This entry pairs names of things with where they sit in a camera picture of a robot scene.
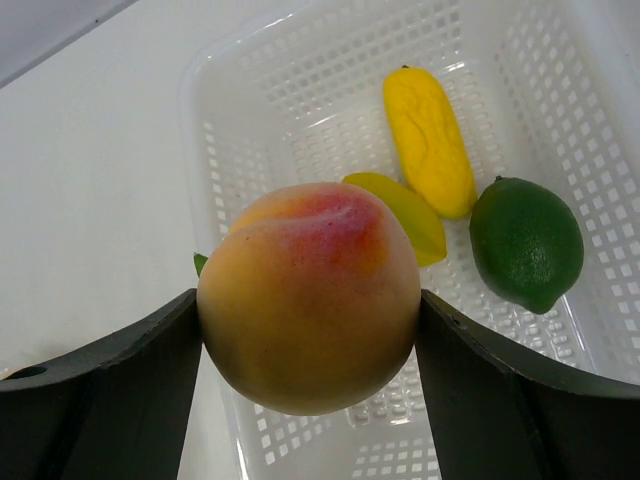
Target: green fruit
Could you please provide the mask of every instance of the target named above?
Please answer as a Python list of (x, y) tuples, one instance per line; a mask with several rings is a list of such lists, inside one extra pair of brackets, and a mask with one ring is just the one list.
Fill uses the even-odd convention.
[(533, 313), (551, 310), (582, 271), (578, 222), (557, 195), (535, 183), (498, 177), (474, 206), (469, 232), (487, 286)]

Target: white plastic basket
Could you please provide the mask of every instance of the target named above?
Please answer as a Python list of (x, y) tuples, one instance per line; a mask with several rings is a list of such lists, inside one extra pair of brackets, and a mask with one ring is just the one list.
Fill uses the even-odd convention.
[[(640, 382), (638, 110), (619, 108), (638, 90), (600, 4), (297, 2), (208, 48), (181, 91), (199, 251), (275, 188), (362, 170), (398, 177), (382, 82), (424, 67), (455, 107), (479, 191), (498, 174), (550, 188), (578, 218), (587, 259), (571, 292), (533, 315), (483, 285), (460, 221), (423, 286), (560, 362)], [(440, 478), (414, 357), (380, 394), (326, 417), (225, 396), (241, 478)]]

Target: yellow vegetable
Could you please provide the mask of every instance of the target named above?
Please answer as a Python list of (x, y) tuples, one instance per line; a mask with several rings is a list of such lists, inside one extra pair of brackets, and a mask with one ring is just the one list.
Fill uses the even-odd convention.
[(473, 172), (442, 86), (425, 70), (404, 67), (385, 80), (384, 104), (409, 186), (442, 217), (471, 213)]
[(442, 222), (418, 195), (379, 173), (354, 173), (345, 177), (343, 182), (368, 190), (389, 207), (409, 237), (419, 266), (426, 267), (447, 257)]

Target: basket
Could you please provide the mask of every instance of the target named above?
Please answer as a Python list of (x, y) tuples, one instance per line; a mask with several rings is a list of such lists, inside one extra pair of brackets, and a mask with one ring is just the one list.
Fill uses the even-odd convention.
[[(207, 48), (180, 97), (198, 250), (211, 252), (276, 188), (363, 170), (400, 179), (382, 82), (420, 66), (454, 106), (478, 190), (497, 175), (546, 186), (572, 208), (586, 247), (578, 284), (544, 316), (484, 286), (468, 220), (447, 223), (449, 256), (421, 272), (423, 286), (543, 355), (640, 383), (638, 119), (618, 108), (637, 87), (600, 8), (299, 1)], [(224, 396), (239, 478), (441, 478), (413, 355), (379, 394), (333, 415), (281, 415), (226, 386)]]

